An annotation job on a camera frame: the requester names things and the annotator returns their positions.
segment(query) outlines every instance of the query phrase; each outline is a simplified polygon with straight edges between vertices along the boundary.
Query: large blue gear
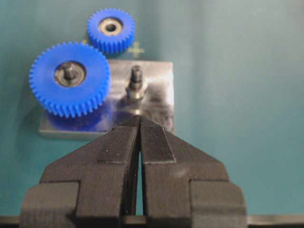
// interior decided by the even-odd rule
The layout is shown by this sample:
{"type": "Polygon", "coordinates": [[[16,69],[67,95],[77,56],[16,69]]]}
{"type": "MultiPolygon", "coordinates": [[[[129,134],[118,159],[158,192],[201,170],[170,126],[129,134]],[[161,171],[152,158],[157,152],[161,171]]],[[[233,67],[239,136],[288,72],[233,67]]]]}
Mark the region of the large blue gear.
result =
{"type": "Polygon", "coordinates": [[[41,105],[54,115],[76,117],[97,109],[110,90],[110,68],[97,49],[84,44],[63,43],[42,52],[32,65],[30,87],[41,105]],[[64,87],[54,79],[54,72],[64,62],[85,67],[83,82],[64,87]]]}
{"type": "Polygon", "coordinates": [[[91,44],[106,54],[124,52],[135,37],[135,22],[133,18],[120,9],[102,9],[94,13],[87,24],[87,33],[91,44]],[[99,23],[106,18],[115,18],[121,21],[123,29],[115,36],[107,36],[99,30],[99,23]]]}

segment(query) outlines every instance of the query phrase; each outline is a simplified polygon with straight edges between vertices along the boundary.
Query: teal background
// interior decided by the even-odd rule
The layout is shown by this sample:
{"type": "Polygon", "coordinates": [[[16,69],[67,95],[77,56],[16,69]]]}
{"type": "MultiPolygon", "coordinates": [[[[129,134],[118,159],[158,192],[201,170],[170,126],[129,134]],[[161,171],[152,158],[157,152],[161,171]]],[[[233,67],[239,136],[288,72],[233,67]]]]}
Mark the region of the teal background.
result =
{"type": "Polygon", "coordinates": [[[105,7],[134,17],[137,59],[174,63],[175,133],[225,163],[248,213],[303,213],[304,1],[1,0],[0,215],[19,214],[44,167],[86,143],[38,135],[28,73],[105,7]]]}

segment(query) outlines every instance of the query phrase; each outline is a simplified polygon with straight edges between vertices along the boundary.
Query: bearing hole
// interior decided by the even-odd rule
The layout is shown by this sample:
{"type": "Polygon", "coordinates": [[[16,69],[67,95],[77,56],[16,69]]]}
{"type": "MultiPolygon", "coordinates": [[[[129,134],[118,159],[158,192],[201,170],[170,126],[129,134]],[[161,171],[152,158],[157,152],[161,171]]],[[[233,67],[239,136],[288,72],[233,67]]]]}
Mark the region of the bearing hole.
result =
{"type": "Polygon", "coordinates": [[[105,29],[108,31],[108,32],[114,32],[116,30],[116,25],[115,24],[108,24],[105,29]]]}

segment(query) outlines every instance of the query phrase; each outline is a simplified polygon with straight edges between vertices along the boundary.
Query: metal plate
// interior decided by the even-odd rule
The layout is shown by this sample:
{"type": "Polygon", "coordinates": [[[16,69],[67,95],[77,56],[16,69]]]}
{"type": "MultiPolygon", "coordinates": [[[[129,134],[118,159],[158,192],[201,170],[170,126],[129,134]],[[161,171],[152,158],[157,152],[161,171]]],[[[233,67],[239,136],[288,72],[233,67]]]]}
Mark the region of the metal plate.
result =
{"type": "Polygon", "coordinates": [[[47,138],[93,139],[134,115],[143,115],[174,132],[174,90],[171,62],[110,60],[111,90],[101,107],[78,118],[61,118],[44,111],[39,132],[47,138]],[[131,68],[141,67],[148,84],[143,99],[131,101],[126,87],[131,68]]]}

